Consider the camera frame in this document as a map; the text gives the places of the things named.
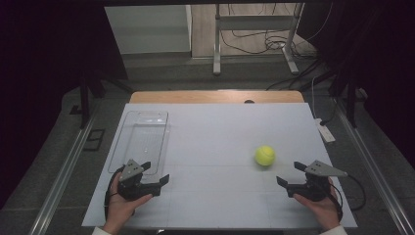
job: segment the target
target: tennis ball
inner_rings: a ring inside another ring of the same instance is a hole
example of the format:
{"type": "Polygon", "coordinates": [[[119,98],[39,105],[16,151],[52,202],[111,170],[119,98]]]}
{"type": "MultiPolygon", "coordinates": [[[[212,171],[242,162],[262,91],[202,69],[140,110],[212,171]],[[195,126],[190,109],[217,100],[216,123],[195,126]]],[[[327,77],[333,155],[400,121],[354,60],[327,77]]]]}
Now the tennis ball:
{"type": "Polygon", "coordinates": [[[272,165],[275,160],[275,152],[271,147],[262,145],[255,151],[255,160],[259,165],[272,165]]]}

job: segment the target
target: metal frame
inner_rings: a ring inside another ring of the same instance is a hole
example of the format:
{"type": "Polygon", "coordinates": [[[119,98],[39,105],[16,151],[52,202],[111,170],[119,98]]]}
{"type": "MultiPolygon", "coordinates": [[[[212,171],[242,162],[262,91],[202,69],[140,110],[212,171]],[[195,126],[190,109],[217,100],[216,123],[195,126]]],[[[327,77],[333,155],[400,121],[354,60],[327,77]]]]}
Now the metal frame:
{"type": "Polygon", "coordinates": [[[291,73],[299,74],[299,69],[293,60],[291,44],[300,21],[302,5],[303,3],[298,4],[293,16],[220,16],[219,4],[216,4],[213,74],[220,74],[220,30],[289,30],[282,52],[291,73]]]}
{"type": "Polygon", "coordinates": [[[85,128],[79,130],[75,142],[73,143],[72,148],[70,149],[68,156],[52,185],[52,188],[49,190],[49,194],[37,214],[37,217],[34,220],[28,234],[46,233],[59,201],[67,188],[68,181],[82,151],[82,147],[88,137],[88,133],[92,128],[100,103],[101,102],[99,101],[97,107],[93,109],[93,113],[90,119],[86,122],[85,128]]]}
{"type": "Polygon", "coordinates": [[[357,128],[354,128],[350,122],[347,120],[345,115],[346,110],[342,102],[338,102],[339,109],[337,110],[338,116],[341,118],[343,125],[346,128],[347,134],[349,135],[351,141],[353,142],[354,147],[358,151],[365,168],[367,169],[369,176],[371,177],[373,183],[375,184],[379,194],[384,200],[385,205],[388,207],[390,214],[394,223],[396,224],[397,229],[399,229],[400,234],[413,235],[415,234],[414,228],[411,222],[408,219],[408,216],[400,204],[396,194],[393,192],[391,186],[388,184],[388,181],[381,173],[381,170],[378,168],[372,154],[369,149],[366,147],[362,137],[360,136],[357,128]]]}

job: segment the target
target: clear plastic container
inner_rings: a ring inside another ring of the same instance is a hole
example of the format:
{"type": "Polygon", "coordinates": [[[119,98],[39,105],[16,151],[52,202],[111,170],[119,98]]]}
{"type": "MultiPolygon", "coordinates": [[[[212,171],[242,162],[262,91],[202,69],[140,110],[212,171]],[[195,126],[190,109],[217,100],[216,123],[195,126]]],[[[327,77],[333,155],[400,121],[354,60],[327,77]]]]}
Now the clear plastic container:
{"type": "Polygon", "coordinates": [[[132,159],[139,165],[146,162],[152,164],[144,171],[143,179],[157,175],[161,168],[163,144],[167,138],[167,119],[168,112],[128,112],[115,143],[109,172],[114,173],[132,159]]]}

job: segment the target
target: hand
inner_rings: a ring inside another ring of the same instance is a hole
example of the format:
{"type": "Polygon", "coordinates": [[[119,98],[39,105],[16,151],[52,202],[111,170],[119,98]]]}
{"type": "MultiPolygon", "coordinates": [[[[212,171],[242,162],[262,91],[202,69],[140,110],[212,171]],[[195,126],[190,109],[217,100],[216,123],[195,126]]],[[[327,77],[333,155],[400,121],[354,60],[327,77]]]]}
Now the hand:
{"type": "MultiPolygon", "coordinates": [[[[330,184],[333,184],[331,178],[329,178],[329,182],[330,184]]],[[[331,194],[335,199],[337,199],[335,189],[333,187],[330,188],[331,194]]],[[[315,217],[317,218],[317,221],[320,223],[320,225],[323,227],[325,231],[340,225],[336,206],[329,198],[326,197],[320,202],[310,201],[299,194],[295,194],[294,198],[297,201],[299,201],[299,203],[308,207],[314,213],[315,217]]]]}
{"type": "Polygon", "coordinates": [[[113,181],[111,186],[111,198],[108,209],[107,221],[104,224],[103,230],[111,233],[117,234],[122,228],[124,223],[131,217],[135,209],[141,205],[147,203],[150,199],[153,198],[153,195],[149,194],[143,196],[135,201],[126,201],[117,193],[119,177],[121,173],[118,173],[113,181]]]}

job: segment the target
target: power strip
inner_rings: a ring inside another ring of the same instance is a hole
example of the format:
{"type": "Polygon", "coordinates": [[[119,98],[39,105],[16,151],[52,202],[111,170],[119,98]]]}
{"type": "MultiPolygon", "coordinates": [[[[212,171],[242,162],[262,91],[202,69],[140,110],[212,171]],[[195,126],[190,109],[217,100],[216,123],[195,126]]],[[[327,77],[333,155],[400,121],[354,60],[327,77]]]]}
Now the power strip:
{"type": "Polygon", "coordinates": [[[321,118],[315,119],[315,125],[317,126],[318,131],[320,131],[321,137],[323,138],[324,142],[326,143],[335,142],[336,139],[333,136],[332,132],[330,132],[327,126],[321,125],[320,122],[321,122],[321,118]]]}

